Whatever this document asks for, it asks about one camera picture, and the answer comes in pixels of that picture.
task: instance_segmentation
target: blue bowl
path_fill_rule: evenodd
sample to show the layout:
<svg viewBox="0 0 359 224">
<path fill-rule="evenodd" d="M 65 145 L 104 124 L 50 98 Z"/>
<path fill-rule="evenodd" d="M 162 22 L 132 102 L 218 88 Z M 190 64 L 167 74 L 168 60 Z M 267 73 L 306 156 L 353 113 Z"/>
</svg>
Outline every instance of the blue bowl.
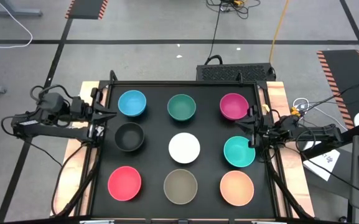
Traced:
<svg viewBox="0 0 359 224">
<path fill-rule="evenodd" d="M 146 108 L 146 97 L 137 90 L 129 90 L 118 99 L 118 109 L 126 116 L 138 116 Z"/>
<path fill-rule="evenodd" d="M 233 136 L 226 141 L 223 154 L 231 165 L 246 167 L 254 161 L 255 149 L 248 147 L 248 142 L 249 140 L 242 136 Z"/>
</svg>

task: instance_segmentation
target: computer equipment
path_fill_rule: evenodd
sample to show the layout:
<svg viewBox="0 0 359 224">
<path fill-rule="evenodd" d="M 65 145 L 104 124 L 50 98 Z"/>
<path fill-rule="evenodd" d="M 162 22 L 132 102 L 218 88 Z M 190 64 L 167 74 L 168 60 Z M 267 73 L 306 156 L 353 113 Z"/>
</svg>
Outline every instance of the computer equipment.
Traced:
<svg viewBox="0 0 359 224">
<path fill-rule="evenodd" d="M 228 65 L 198 65 L 198 81 L 235 81 L 241 74 L 244 81 L 275 81 L 276 74 L 270 63 Z"/>
</svg>

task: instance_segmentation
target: magenta bowl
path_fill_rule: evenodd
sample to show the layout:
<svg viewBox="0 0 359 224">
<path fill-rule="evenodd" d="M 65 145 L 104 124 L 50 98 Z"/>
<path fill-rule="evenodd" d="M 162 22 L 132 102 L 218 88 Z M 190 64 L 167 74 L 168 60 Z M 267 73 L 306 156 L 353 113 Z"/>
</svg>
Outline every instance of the magenta bowl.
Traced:
<svg viewBox="0 0 359 224">
<path fill-rule="evenodd" d="M 247 115 L 248 102 L 240 94 L 228 93 L 222 97 L 219 107 L 224 117 L 229 120 L 237 120 Z"/>
</svg>

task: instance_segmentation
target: floor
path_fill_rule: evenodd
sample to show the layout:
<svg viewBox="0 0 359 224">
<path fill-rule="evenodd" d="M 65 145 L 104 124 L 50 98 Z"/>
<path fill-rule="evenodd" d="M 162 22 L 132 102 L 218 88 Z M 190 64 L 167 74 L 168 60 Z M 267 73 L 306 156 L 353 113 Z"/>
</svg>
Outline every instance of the floor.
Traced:
<svg viewBox="0 0 359 224">
<path fill-rule="evenodd" d="M 216 38 L 226 41 L 215 45 L 213 53 L 220 54 L 224 63 L 268 61 L 270 45 L 264 40 L 273 38 L 285 0 L 261 1 L 260 6 L 250 9 L 245 21 L 232 13 L 221 14 Z M 111 69 L 120 80 L 194 80 L 195 67 L 204 63 L 210 51 L 217 19 L 217 14 L 205 7 L 205 0 L 111 1 L 102 20 L 73 21 L 67 37 L 72 41 L 64 45 L 58 64 L 53 64 L 70 0 L 12 2 L 17 7 L 39 8 L 44 15 L 19 18 L 32 32 L 36 44 L 0 49 L 0 85 L 8 89 L 0 95 L 0 120 L 33 110 L 35 104 L 29 98 L 29 90 L 43 85 L 47 77 L 53 84 L 67 87 L 73 95 L 80 91 L 82 81 L 108 79 Z M 316 51 L 359 50 L 359 37 L 342 3 L 349 7 L 359 30 L 357 0 L 290 2 L 278 39 L 313 40 L 275 46 L 273 66 L 277 79 L 285 84 L 290 104 L 298 97 L 319 101 L 332 94 Z M 4 40 L 14 44 L 28 38 L 12 19 L 0 18 L 0 44 L 9 43 Z M 326 40 L 341 41 L 327 45 Z M 342 122 L 336 105 L 324 104 L 320 109 Z M 318 111 L 311 111 L 306 118 L 317 125 L 333 123 Z M 33 143 L 62 161 L 66 139 L 37 137 Z M 22 145 L 21 140 L 4 134 L 0 128 L 0 207 Z M 57 172 L 53 161 L 31 148 L 5 221 L 47 218 Z M 309 190 L 320 219 L 336 220 L 346 214 L 344 198 L 313 186 Z"/>
</svg>

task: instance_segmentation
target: bowl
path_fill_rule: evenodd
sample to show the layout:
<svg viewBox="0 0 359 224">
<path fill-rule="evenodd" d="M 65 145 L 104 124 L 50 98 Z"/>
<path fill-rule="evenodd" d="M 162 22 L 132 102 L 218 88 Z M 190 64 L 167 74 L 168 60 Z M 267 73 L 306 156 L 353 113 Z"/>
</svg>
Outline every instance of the bowl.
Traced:
<svg viewBox="0 0 359 224">
<path fill-rule="evenodd" d="M 193 134 L 179 133 L 170 140 L 168 151 L 173 160 L 188 164 L 200 154 L 200 143 Z"/>
<path fill-rule="evenodd" d="M 222 197 L 231 205 L 244 206 L 254 197 L 254 184 L 247 174 L 234 170 L 221 179 Z"/>
<path fill-rule="evenodd" d="M 244 118 L 249 106 L 246 98 L 240 94 L 228 93 L 222 97 L 219 107 L 224 117 L 234 121 Z"/>
<path fill-rule="evenodd" d="M 136 123 L 125 123 L 117 129 L 114 135 L 114 141 L 121 151 L 135 151 L 143 144 L 143 129 Z"/>
<path fill-rule="evenodd" d="M 249 166 L 255 159 L 255 149 L 248 147 L 248 142 L 243 136 L 229 138 L 223 147 L 225 159 L 235 167 Z"/>
<path fill-rule="evenodd" d="M 172 203 L 184 205 L 196 196 L 197 180 L 191 172 L 176 169 L 164 180 L 164 193 Z"/>
<path fill-rule="evenodd" d="M 196 102 L 188 95 L 178 94 L 168 101 L 167 109 L 175 120 L 186 121 L 196 112 Z"/>
<path fill-rule="evenodd" d="M 138 116 L 145 108 L 146 97 L 140 91 L 126 91 L 118 99 L 118 109 L 126 116 Z"/>
<path fill-rule="evenodd" d="M 130 166 L 122 166 L 113 171 L 109 177 L 107 188 L 110 195 L 119 201 L 134 198 L 141 189 L 142 179 L 139 172 Z"/>
</svg>

